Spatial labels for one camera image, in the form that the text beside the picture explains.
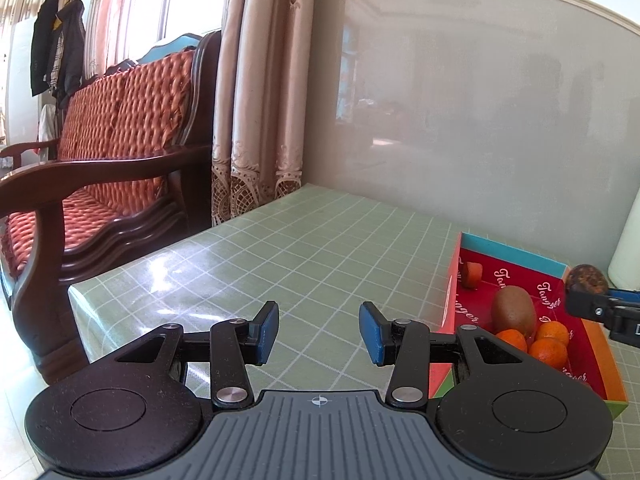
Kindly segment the dark dried fruit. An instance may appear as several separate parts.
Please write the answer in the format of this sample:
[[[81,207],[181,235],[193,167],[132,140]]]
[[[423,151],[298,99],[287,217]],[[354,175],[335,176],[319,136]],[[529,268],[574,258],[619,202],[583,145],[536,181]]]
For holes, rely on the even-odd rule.
[[[593,295],[608,294],[608,280],[591,264],[578,264],[567,275],[565,288],[568,292],[585,292]]]

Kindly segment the brown kiwi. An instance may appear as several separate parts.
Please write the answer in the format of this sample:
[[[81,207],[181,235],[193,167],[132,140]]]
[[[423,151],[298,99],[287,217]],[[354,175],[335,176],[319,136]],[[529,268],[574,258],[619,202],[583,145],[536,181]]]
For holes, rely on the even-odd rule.
[[[536,330],[537,315],[532,298],[518,286],[506,286],[495,293],[491,304],[491,324],[496,333],[518,330],[525,337]]]

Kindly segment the orange mandarin right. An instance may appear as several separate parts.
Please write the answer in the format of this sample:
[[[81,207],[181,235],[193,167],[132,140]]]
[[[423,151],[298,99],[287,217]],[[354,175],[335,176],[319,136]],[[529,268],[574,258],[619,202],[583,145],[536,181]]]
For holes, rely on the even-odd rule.
[[[570,341],[570,331],[558,321],[543,322],[537,330],[536,339],[541,340],[544,338],[553,339],[567,347]]]

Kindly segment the orange mandarin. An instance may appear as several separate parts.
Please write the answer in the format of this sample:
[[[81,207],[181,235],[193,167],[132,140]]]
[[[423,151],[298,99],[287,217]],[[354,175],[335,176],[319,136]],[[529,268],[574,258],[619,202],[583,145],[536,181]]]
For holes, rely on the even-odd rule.
[[[562,370],[567,362],[566,345],[554,338],[535,340],[529,347],[529,355],[555,370]]]
[[[537,330],[536,339],[541,340],[544,338],[553,339],[567,347],[570,341],[570,331],[558,321],[543,322]]]
[[[507,344],[510,344],[514,348],[517,348],[521,352],[528,352],[528,344],[525,336],[518,330],[514,330],[514,328],[502,330],[501,332],[496,333],[496,337]]]

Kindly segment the orange mandarin middle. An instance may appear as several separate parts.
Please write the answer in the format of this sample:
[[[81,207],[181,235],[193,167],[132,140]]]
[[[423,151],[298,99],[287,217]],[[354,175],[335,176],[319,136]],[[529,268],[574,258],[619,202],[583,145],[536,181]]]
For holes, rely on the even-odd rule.
[[[535,340],[529,347],[529,355],[555,370],[562,370],[567,362],[566,345],[554,338]]]

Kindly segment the colourful cardboard box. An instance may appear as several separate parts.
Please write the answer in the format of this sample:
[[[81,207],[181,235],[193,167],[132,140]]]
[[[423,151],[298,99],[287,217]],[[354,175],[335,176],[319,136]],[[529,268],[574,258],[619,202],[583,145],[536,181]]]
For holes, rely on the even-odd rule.
[[[483,266],[478,289],[461,285],[460,266],[465,261]],[[537,325],[558,321],[570,331],[567,362],[562,372],[589,386],[617,418],[628,406],[612,350],[602,328],[565,311],[565,279],[570,268],[555,260],[535,255],[473,234],[458,235],[446,279],[446,297],[438,331],[452,334],[464,324],[473,324],[495,334],[491,326],[491,304],[495,293],[506,286],[518,286],[532,298]]]

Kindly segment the orange mandarin front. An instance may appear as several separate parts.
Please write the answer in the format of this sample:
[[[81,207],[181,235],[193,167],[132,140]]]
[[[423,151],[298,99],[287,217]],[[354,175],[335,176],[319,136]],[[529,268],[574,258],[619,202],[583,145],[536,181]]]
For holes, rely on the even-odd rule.
[[[514,328],[502,330],[501,332],[496,333],[496,337],[507,344],[510,344],[514,348],[517,348],[521,352],[528,352],[528,344],[525,336],[518,330],[514,330]]]

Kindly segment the orange carrot piece far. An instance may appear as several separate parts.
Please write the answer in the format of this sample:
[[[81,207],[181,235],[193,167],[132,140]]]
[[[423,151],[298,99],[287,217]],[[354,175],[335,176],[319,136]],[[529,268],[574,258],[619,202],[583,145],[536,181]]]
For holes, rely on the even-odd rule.
[[[465,261],[460,266],[461,285],[466,289],[478,289],[483,279],[483,266],[479,262]]]

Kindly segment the green grid tablecloth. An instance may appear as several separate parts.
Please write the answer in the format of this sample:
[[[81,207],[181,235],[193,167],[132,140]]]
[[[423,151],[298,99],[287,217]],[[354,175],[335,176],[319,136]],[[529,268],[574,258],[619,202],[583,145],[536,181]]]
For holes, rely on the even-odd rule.
[[[90,359],[168,322],[189,332],[280,308],[255,390],[384,389],[358,333],[364,300],[442,324],[459,228],[347,193],[307,185],[269,205],[70,288]]]

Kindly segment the wooden sofa with red cushion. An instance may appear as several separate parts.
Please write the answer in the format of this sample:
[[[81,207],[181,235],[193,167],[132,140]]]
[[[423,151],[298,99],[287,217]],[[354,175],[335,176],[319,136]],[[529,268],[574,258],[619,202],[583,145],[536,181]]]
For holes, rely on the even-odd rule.
[[[220,32],[96,77],[46,162],[1,180],[1,289],[47,384],[84,368],[70,288],[212,224]]]

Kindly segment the beige curtain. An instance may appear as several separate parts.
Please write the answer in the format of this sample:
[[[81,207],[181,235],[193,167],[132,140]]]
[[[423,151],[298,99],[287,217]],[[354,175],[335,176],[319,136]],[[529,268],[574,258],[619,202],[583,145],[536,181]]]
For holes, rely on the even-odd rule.
[[[60,6],[70,0],[60,0]],[[222,223],[302,184],[314,0],[81,0],[84,76],[153,40],[221,32],[213,122],[212,218]],[[44,0],[1,0],[3,55]]]

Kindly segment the dark jacket hanging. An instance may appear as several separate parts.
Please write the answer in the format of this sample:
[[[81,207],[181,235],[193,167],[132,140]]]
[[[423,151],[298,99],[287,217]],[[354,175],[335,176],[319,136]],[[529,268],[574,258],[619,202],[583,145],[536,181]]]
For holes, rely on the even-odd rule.
[[[70,99],[84,79],[85,6],[81,0],[44,0],[32,33],[30,88],[33,96],[50,91],[59,110],[67,110]]]

